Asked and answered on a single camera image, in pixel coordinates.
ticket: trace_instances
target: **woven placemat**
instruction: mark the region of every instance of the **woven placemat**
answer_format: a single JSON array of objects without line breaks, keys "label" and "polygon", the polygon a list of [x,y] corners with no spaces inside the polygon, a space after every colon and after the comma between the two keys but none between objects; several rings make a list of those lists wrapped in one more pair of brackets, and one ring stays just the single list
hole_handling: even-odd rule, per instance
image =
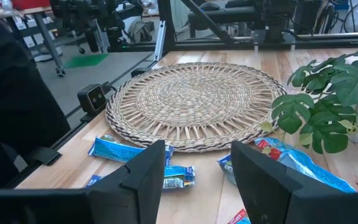
[{"label": "woven placemat", "polygon": [[184,63],[139,75],[108,100],[106,119],[126,140],[147,147],[157,139],[180,152],[227,149],[264,136],[271,104],[285,94],[260,70],[227,63]]}]

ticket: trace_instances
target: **wooden table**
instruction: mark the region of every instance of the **wooden table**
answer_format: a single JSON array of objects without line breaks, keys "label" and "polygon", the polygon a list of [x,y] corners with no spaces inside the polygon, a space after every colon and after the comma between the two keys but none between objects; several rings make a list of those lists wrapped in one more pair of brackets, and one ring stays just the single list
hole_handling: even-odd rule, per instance
[{"label": "wooden table", "polygon": [[[358,49],[296,50],[294,54],[289,51],[260,51],[257,57],[251,50],[170,52],[154,68],[186,62],[236,63],[261,69],[285,85],[291,72],[300,65],[313,59],[322,61],[356,50]],[[291,87],[287,87],[287,90],[294,92]],[[112,132],[104,113],[101,113],[59,150],[62,157],[53,166],[39,167],[18,188],[81,188],[93,174],[108,175],[122,164],[87,155],[95,137],[104,134],[111,134],[118,141],[128,143]],[[295,145],[297,139],[296,134],[287,135],[285,141]],[[300,150],[307,152],[315,163],[345,179],[358,190],[358,144],[349,142],[348,149],[337,154],[320,155],[311,149]],[[236,186],[223,176],[216,162],[228,152],[174,154],[172,164],[195,166],[196,185],[185,190],[163,193],[157,223],[228,223],[244,207]]]}]

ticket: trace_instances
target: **black metal frame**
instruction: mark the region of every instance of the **black metal frame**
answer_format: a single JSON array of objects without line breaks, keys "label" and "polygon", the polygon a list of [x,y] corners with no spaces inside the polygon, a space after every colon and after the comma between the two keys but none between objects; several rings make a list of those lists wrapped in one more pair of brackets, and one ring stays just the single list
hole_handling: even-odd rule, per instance
[{"label": "black metal frame", "polygon": [[[207,23],[208,27],[219,38],[211,39],[190,39],[175,41],[175,29],[173,27],[172,12],[170,0],[158,0],[158,8],[160,12],[160,20],[166,21],[166,33],[165,42],[163,46],[163,56],[169,51],[176,50],[250,50],[254,49],[255,45],[258,45],[260,49],[282,49],[289,48],[288,44],[255,44],[255,41],[251,37],[238,38],[237,43],[234,42],[232,37],[229,37],[226,33],[221,32],[217,25],[205,14],[192,0],[182,0],[196,15],[200,16],[202,20]],[[309,35],[300,35],[304,40],[296,41],[296,48],[331,48],[331,47],[358,47],[358,33],[350,34],[315,34],[311,39]],[[109,52],[143,52],[154,51],[155,43],[146,42],[135,44],[132,47],[126,47],[122,49],[109,49]],[[148,67],[152,68],[157,62],[152,62]],[[108,85],[114,84],[120,78],[113,80]],[[66,142],[68,142],[76,133],[86,126],[89,122],[82,121],[80,125],[73,128],[69,133],[64,135],[59,141],[57,141],[51,148],[60,149]],[[41,165],[40,162],[35,162],[25,168],[7,187],[14,188],[26,179],[33,171],[35,171]]]},{"label": "black metal frame", "polygon": [[[255,43],[251,37],[233,38],[227,33],[221,31],[219,27],[193,2],[193,0],[181,0],[189,9],[194,12],[200,20],[218,37],[216,39],[189,39],[175,41],[175,29],[172,22],[172,10],[170,0],[158,0],[160,20],[166,21],[167,32],[165,34],[165,53],[176,50],[250,50],[255,45],[259,49],[289,49],[288,44],[266,44]],[[294,45],[297,49],[310,48],[334,48],[334,47],[358,47],[358,33],[348,34],[315,34],[313,38],[310,35],[299,35],[303,40],[297,40]],[[155,43],[139,43],[132,47],[126,47],[110,52],[138,52],[153,50]]]}]

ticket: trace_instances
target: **blue snack wrapper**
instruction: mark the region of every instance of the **blue snack wrapper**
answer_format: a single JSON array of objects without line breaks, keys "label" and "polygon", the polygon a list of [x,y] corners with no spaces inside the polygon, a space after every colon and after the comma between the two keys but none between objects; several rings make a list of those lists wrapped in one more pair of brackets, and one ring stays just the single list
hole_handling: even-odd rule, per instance
[{"label": "blue snack wrapper", "polygon": [[88,188],[90,185],[96,183],[96,182],[99,181],[100,179],[102,179],[101,176],[99,176],[99,175],[92,175],[91,179],[89,180],[89,182],[87,183],[87,185],[85,186],[85,188]]},{"label": "blue snack wrapper", "polygon": [[293,146],[284,144],[275,138],[257,138],[255,144],[261,148],[270,146],[278,149],[281,154],[277,161],[304,175],[319,180],[338,190],[342,190],[343,192],[356,192],[356,190],[354,190],[345,180],[342,180],[322,167],[317,166],[306,153],[296,150]]},{"label": "blue snack wrapper", "polygon": [[228,177],[230,182],[236,184],[236,180],[233,174],[233,166],[231,164],[231,155],[225,155],[222,159],[218,160],[218,164],[221,167],[224,175]]},{"label": "blue snack wrapper", "polygon": [[181,167],[181,166],[166,166],[164,177],[172,177],[177,175],[184,175],[188,177],[195,177],[194,167]]},{"label": "blue snack wrapper", "polygon": [[[174,148],[172,146],[165,146],[165,165],[169,166]],[[143,149],[138,147],[126,146],[120,144],[111,136],[103,136],[103,138],[96,138],[88,155],[103,157],[118,162],[128,162],[133,157],[142,152]]]},{"label": "blue snack wrapper", "polygon": [[[194,167],[166,166],[164,173],[163,189],[183,189],[195,185]],[[93,185],[103,177],[92,175],[85,188]]]}]

